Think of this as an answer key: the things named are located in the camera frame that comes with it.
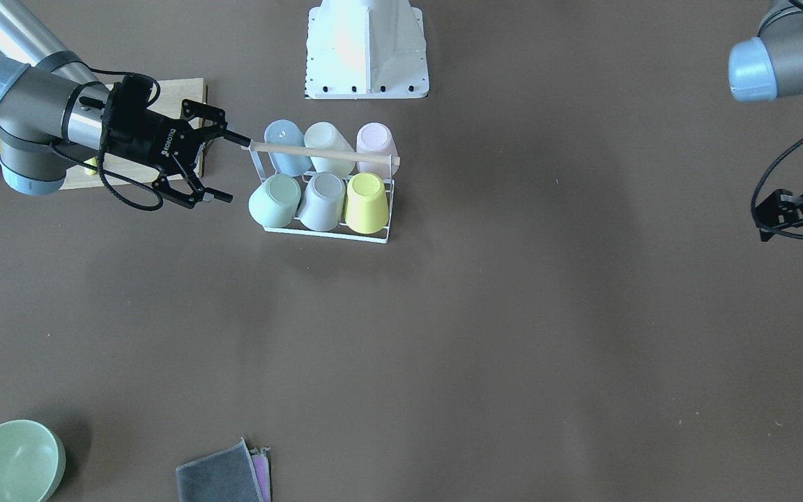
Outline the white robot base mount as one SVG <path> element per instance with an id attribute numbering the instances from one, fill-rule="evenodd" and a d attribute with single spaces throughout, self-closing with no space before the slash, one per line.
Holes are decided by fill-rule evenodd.
<path id="1" fill-rule="evenodd" d="M 401 100 L 430 92 L 424 16 L 408 1 L 322 1 L 309 10 L 304 96 Z"/>

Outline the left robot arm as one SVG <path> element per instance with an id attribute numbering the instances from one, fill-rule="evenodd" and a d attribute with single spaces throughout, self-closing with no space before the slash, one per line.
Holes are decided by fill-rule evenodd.
<path id="1" fill-rule="evenodd" d="M 803 1 L 771 1 L 754 35 L 730 50 L 727 73 L 730 93 L 742 104 L 803 96 Z M 775 156 L 750 196 L 750 216 L 761 241 L 803 241 L 803 190 L 763 191 L 772 172 L 801 146 L 803 136 Z"/>

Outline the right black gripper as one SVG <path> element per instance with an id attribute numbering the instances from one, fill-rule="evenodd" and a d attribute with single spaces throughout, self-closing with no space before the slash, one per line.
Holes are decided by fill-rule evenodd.
<path id="1" fill-rule="evenodd" d="M 158 177 L 151 188 L 165 201 L 188 209 L 214 200 L 231 203 L 232 194 L 206 187 L 200 180 L 197 162 L 192 161 L 192 143 L 201 146 L 226 139 L 248 149 L 252 139 L 233 129 L 223 109 L 204 102 L 183 100 L 181 119 L 154 112 L 148 107 L 153 89 L 154 81 L 138 74 L 128 74 L 114 84 L 102 115 L 107 152 L 156 169 Z M 193 128 L 198 119 L 201 126 Z M 173 188 L 170 176 L 181 177 L 188 189 Z"/>

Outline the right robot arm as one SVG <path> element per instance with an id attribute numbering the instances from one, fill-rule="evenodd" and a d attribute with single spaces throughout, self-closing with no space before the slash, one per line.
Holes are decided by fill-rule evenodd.
<path id="1" fill-rule="evenodd" d="M 74 166 L 92 169 L 112 189 L 120 180 L 151 193 L 153 212 L 167 201 L 185 208 L 233 199 L 208 188 L 198 159 L 214 139 L 242 147 L 220 108 L 185 99 L 178 118 L 153 111 L 162 87 L 153 77 L 119 71 L 111 88 L 20 1 L 0 1 L 0 165 L 6 183 L 29 196 L 53 194 Z"/>

